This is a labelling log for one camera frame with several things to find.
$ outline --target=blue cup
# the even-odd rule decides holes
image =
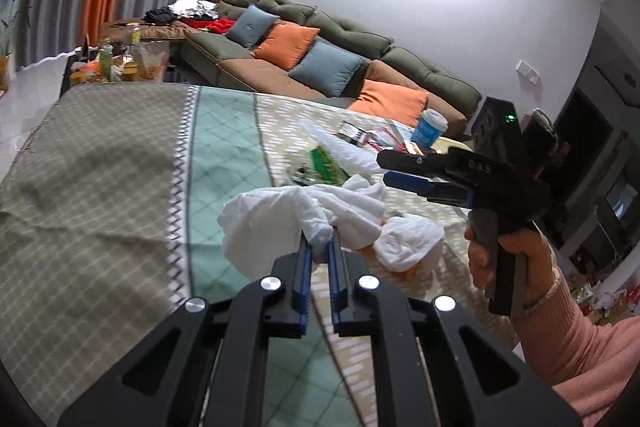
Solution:
[[[449,124],[439,112],[427,109],[422,112],[418,125],[411,134],[411,141],[428,149],[448,129]]]

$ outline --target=silver screw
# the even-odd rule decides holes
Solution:
[[[366,290],[375,290],[380,286],[380,279],[373,275],[363,275],[358,279],[358,284]]]
[[[436,297],[436,299],[433,301],[433,304],[441,312],[450,312],[453,310],[453,308],[456,307],[456,302],[448,295],[441,295],[440,297]]]
[[[200,297],[194,297],[193,299],[189,299],[184,307],[190,313],[200,313],[207,307],[207,303]]]
[[[268,292],[274,292],[282,286],[282,281],[273,275],[265,277],[260,281],[260,286],[262,286],[263,290],[267,290]]]

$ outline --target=bed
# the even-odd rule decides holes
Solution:
[[[236,194],[286,183],[287,150],[310,144],[300,118],[331,132],[383,123],[178,84],[78,86],[51,109],[0,184],[0,358],[47,425],[189,296],[218,301],[248,283],[216,218]],[[386,211],[441,224],[443,256],[409,282],[367,257],[372,273],[415,298],[453,296],[513,346],[471,284],[464,214],[393,189]],[[369,342],[334,335],[322,266],[312,296],[307,336],[270,343],[264,424],[375,426]]]

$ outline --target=zigzag pattern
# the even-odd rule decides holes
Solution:
[[[186,195],[189,177],[189,149],[195,105],[199,88],[188,87],[187,97],[182,108],[182,118],[175,142],[174,171],[172,172],[172,189],[169,197],[169,217],[167,219],[166,246],[170,251],[166,261],[170,265],[167,275],[172,282],[169,289],[173,292],[171,302],[175,308],[180,307],[191,295],[188,275],[188,259],[185,248],[186,238]]]

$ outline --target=gripper handle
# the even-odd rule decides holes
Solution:
[[[491,256],[495,277],[484,290],[489,299],[489,311],[495,315],[508,315],[519,319],[524,315],[524,291],[527,282],[527,256],[510,253],[498,244],[498,236],[519,229],[536,227],[531,222],[522,222],[500,216],[492,210],[479,208],[469,213],[478,242]]]

